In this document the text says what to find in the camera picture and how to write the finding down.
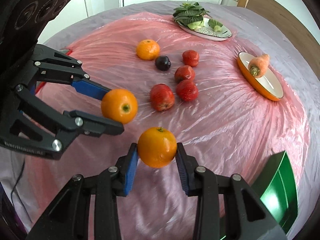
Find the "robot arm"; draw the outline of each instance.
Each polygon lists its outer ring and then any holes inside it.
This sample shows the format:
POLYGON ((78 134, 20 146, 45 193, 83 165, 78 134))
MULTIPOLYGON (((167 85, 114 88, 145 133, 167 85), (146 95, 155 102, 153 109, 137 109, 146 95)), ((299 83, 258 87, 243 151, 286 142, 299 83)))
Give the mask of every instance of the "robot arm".
POLYGON ((73 86, 102 100, 110 89, 90 81, 82 62, 36 44, 70 0, 0 0, 0 146, 59 160, 79 135, 119 135, 121 123, 81 111, 60 114, 34 95, 38 81, 73 86))
MULTIPOLYGON (((193 240, 220 240, 218 195, 224 195, 227 240, 286 240, 286 235, 268 209, 239 174, 231 178, 199 166, 178 143, 176 163, 182 189, 197 196, 193 240)), ((96 195, 95 239, 121 240, 117 196, 131 191, 138 163, 137 145, 132 143, 120 157, 97 176, 74 175, 35 223, 26 240, 87 240, 91 195, 96 195)))

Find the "black cable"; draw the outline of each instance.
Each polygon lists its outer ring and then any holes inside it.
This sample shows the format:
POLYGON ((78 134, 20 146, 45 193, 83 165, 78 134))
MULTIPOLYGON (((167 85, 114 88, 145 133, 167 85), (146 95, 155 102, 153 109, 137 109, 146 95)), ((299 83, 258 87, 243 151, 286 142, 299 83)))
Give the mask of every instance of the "black cable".
POLYGON ((19 183, 20 179, 22 178, 22 175, 23 175, 23 171, 24 171, 24 166, 25 166, 25 164, 26 164, 26 160, 25 160, 25 159, 23 159, 23 164, 22 164, 22 167, 21 167, 21 170, 20 170, 19 176, 18 176, 18 178, 17 178, 17 181, 16 181, 16 183, 14 184, 14 186, 13 186, 13 188, 12 188, 12 191, 11 191, 11 193, 10 193, 10 198, 11 198, 11 203, 12 203, 13 209, 15 210, 14 202, 13 202, 13 200, 12 200, 12 197, 13 197, 13 193, 15 193, 15 194, 17 195, 17 197, 18 197, 18 199, 19 199, 19 201, 20 201, 21 205, 23 206, 23 209, 25 210, 25 212, 26 212, 26 214, 27 214, 27 216, 28 216, 29 220, 32 222, 31 217, 29 216, 29 213, 28 213, 28 211, 27 211, 27 209, 26 209, 25 205, 23 204, 23 202, 22 202, 22 200, 21 200, 21 198, 20 198, 20 196, 19 196, 18 192, 16 191, 16 187, 17 187, 17 185, 18 185, 18 183, 19 183))

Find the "oval plate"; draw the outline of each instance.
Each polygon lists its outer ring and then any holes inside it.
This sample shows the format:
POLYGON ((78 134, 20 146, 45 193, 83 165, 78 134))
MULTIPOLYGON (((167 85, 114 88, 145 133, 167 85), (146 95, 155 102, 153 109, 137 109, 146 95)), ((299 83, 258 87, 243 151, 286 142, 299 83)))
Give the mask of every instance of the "oval plate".
POLYGON ((275 74, 269 68, 266 74, 260 78, 254 78, 250 74, 248 64, 254 57, 255 56, 246 52, 239 53, 237 62, 241 73, 250 85, 252 85, 253 88, 265 98, 272 101, 280 100, 283 97, 282 86, 275 74))
MULTIPOLYGON (((212 30, 212 28, 208 24, 209 18, 204 17, 203 21, 204 21, 204 26, 212 30)), ((202 33, 198 33, 196 31, 190 30, 190 29, 184 27, 183 25, 181 25, 180 22, 178 22, 178 24, 179 24, 179 27, 182 30, 184 30, 185 32, 190 33, 195 36, 198 36, 200 38, 210 40, 210 41, 225 41, 226 39, 232 37, 232 32, 224 25, 221 27, 222 28, 221 32, 215 32, 216 36, 210 36, 207 34, 202 34, 202 33)))

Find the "wooden wall panel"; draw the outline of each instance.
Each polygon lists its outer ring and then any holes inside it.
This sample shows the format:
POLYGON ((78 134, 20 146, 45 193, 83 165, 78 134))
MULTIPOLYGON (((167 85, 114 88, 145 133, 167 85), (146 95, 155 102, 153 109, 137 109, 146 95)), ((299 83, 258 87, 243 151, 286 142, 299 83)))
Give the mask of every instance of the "wooden wall panel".
POLYGON ((292 13, 275 0, 239 0, 238 7, 247 8, 278 27, 320 80, 320 45, 292 13))

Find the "carrot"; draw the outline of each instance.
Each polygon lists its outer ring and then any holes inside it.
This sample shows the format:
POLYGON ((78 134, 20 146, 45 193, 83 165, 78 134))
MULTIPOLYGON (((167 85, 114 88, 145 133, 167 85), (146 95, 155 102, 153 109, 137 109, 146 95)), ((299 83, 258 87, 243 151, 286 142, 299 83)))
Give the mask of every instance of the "carrot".
POLYGON ((253 58, 248 65, 248 70, 255 78, 263 77, 267 72, 270 63, 270 56, 262 54, 260 57, 253 58))

